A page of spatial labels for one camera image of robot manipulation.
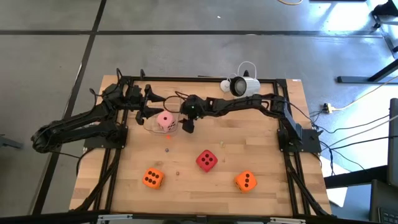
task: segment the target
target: foam dice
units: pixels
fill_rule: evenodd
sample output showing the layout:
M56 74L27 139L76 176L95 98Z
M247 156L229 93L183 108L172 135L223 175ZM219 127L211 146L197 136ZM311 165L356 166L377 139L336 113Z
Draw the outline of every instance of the foam dice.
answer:
M149 168L142 178L142 183L150 188L159 189L163 178L164 174L161 171L155 168Z
M174 128L174 126L177 125L174 116L168 111L161 112L157 116L156 121L159 127L165 132L169 132L172 128Z
M209 170L217 164L217 161L217 157L209 150L204 150L197 158L197 164L205 172L209 172Z
M239 188L239 190L242 191L242 193L249 192L257 185L256 178L248 170L245 170L241 174L237 175L234 181L236 186Z

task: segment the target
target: wooden table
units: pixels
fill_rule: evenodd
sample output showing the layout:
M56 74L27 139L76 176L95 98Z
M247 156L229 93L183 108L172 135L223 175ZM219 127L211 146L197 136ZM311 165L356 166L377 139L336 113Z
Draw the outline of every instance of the wooden table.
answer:
M111 83L116 83L116 76L104 76L100 91ZM232 99L230 93L224 94L220 90L219 83L139 81L134 84L142 89L145 84L151 84L153 92L163 97L174 95L178 90L202 98ZM308 114L301 81L287 80L287 84L290 101ZM261 85L260 94L272 92L271 84ZM309 120L295 108L292 113L296 122L304 128L310 127ZM193 134L179 126L176 133L167 138L164 134L146 131L134 117L135 113L130 112L127 144L121 153L112 212L292 215L285 164L278 147L276 119L257 110L235 111L220 118L206 117L196 121ZM205 149L218 158L217 165L209 173L203 172L195 163ZM97 184L103 155L104 149L95 149L82 160L70 208L79 206ZM323 209L331 212L318 159L309 153L300 155L306 186ZM148 188L141 181L150 167L165 174L159 190ZM234 176L244 170L253 172L258 182L248 194L242 194L233 182ZM298 208L303 213L300 191L297 186L295 189ZM106 190L100 208L104 208L105 198Z

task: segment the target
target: concrete floor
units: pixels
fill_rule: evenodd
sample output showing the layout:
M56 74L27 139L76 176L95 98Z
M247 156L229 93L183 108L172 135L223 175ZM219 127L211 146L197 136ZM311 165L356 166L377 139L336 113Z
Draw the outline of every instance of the concrete floor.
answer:
M91 30L99 5L100 0L1 1L0 30ZM374 22L369 13L365 2L304 0L299 6L286 6L276 0L114 0L107 2L99 30L371 31ZM48 154L33 151L29 139L40 126L62 117L87 41L86 35L0 35L0 133L24 143L21 150L0 150L0 217L30 212ZM337 84L337 76L370 76L393 59L384 39L377 35L102 35L95 39L73 114L91 108L93 97L88 89L98 91L102 76L115 74L116 67L125 75L138 75L143 68L148 76L220 77L249 60L257 65L259 78L301 79L310 111L318 111L323 103L341 107L376 87ZM347 110L321 115L317 124L332 130L367 123L388 114L392 97L398 97L397 87L385 86ZM321 140L331 144L360 130L322 134ZM387 132L383 126L347 143L387 136ZM66 144L62 151L80 155L82 145ZM340 152L365 168L380 166L387 162L387 141ZM327 151L322 155L329 158ZM345 169L360 169L339 155L334 157ZM44 213L67 211L75 162L60 157ZM361 218L369 209L369 199L350 192L358 193L349 190L347 206L333 207L333 213ZM354 210L362 213L355 216Z

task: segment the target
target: pink dice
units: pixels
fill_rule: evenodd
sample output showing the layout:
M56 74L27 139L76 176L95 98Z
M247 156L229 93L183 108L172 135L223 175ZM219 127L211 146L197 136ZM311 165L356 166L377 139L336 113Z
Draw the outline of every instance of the pink dice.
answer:
M157 116L156 121L159 127L165 132L169 132L171 129L174 128L174 126L177 125L177 122L175 121L173 115L168 111L161 112Z

